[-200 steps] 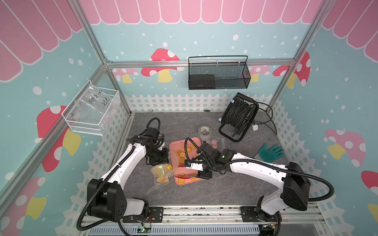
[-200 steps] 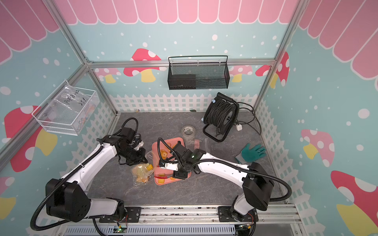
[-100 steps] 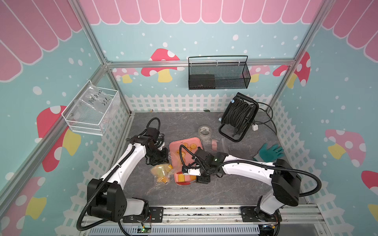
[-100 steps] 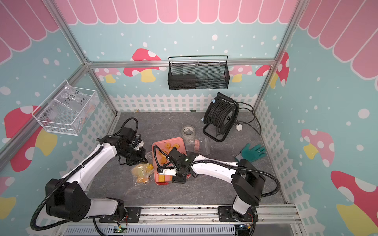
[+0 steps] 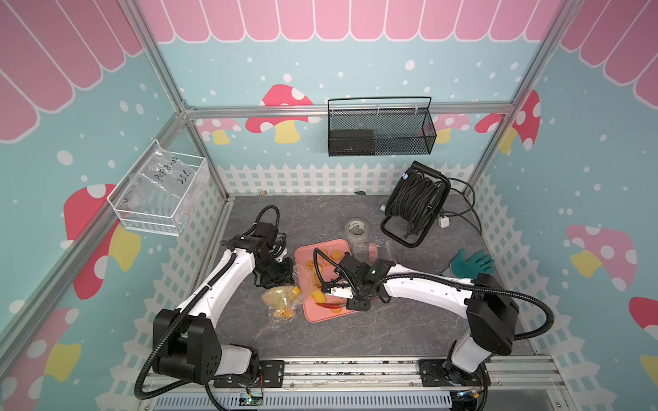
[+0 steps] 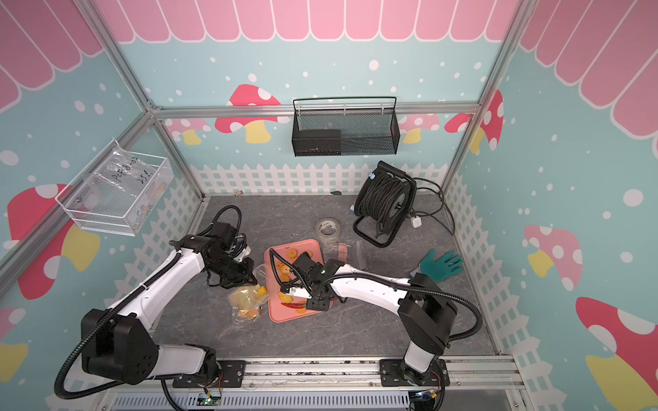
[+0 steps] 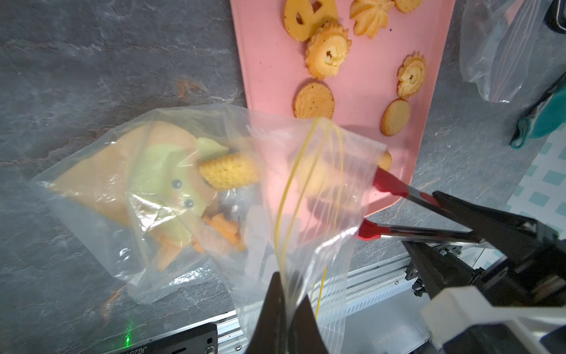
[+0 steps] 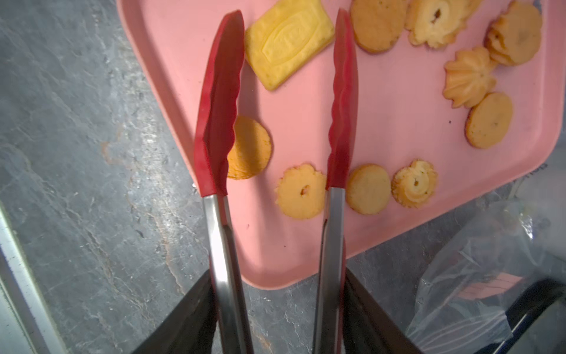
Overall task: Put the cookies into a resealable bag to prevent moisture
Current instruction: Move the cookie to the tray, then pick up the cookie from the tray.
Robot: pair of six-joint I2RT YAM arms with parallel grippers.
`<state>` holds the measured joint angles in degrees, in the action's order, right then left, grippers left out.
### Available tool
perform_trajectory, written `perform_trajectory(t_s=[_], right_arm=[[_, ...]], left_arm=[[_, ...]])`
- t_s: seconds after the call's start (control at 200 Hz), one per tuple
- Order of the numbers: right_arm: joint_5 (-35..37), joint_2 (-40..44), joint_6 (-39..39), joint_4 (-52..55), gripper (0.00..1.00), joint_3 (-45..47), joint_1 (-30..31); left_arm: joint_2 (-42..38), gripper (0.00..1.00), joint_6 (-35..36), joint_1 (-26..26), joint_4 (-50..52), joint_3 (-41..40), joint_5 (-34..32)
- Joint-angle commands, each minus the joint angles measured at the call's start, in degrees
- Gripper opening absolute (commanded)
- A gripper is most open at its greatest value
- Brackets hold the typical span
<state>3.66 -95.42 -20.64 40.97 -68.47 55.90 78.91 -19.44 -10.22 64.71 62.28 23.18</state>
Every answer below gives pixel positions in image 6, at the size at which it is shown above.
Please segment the red metal tongs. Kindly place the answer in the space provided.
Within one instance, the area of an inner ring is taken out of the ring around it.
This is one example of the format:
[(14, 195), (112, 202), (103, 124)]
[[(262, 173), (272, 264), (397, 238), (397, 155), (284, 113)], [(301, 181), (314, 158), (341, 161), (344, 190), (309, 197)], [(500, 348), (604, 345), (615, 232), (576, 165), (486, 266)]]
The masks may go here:
[(298, 311), (298, 313), (304, 313), (307, 309), (307, 304), (305, 302), (282, 302), (281, 305), (285, 308), (290, 308)]

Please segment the clear resealable bag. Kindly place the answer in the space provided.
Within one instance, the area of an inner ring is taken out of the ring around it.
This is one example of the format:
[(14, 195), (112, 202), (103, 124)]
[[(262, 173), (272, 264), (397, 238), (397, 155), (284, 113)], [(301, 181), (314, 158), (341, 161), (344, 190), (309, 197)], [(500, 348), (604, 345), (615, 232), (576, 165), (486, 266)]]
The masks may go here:
[(233, 289), (227, 296), (231, 305), (232, 320), (236, 324), (246, 324), (257, 321), (267, 308), (271, 297), (270, 287), (267, 286), (267, 270), (265, 265), (255, 267), (256, 284), (247, 284)]

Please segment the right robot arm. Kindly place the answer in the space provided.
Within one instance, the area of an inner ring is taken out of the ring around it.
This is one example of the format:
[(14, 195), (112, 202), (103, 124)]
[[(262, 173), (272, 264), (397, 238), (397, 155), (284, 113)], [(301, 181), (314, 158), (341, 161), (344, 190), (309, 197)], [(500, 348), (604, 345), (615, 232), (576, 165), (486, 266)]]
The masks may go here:
[(429, 276), (383, 277), (339, 260), (322, 264), (301, 253), (293, 262), (274, 249), (267, 251), (272, 274), (282, 293), (305, 300), (309, 311), (325, 312), (334, 301), (364, 301), (397, 315), (410, 344), (403, 359), (382, 368), (382, 384), (444, 385), (438, 358), (454, 341), (476, 335), (483, 315), (472, 302), (444, 292)]

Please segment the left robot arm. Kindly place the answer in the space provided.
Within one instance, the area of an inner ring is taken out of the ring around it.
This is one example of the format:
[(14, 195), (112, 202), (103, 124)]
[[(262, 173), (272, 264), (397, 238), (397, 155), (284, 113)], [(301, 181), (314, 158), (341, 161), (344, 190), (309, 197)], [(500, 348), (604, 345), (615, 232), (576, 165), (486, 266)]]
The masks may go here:
[(165, 383), (179, 376), (208, 387), (220, 378), (215, 349), (156, 344), (156, 320), (194, 277), (217, 276), (208, 286), (232, 289), (255, 285), (243, 215), (236, 205), (221, 208), (207, 228), (170, 242), (164, 262), (123, 299), (105, 310), (92, 309), (81, 321), (81, 340), (64, 361), (53, 390), (63, 400), (88, 397), (145, 380)]

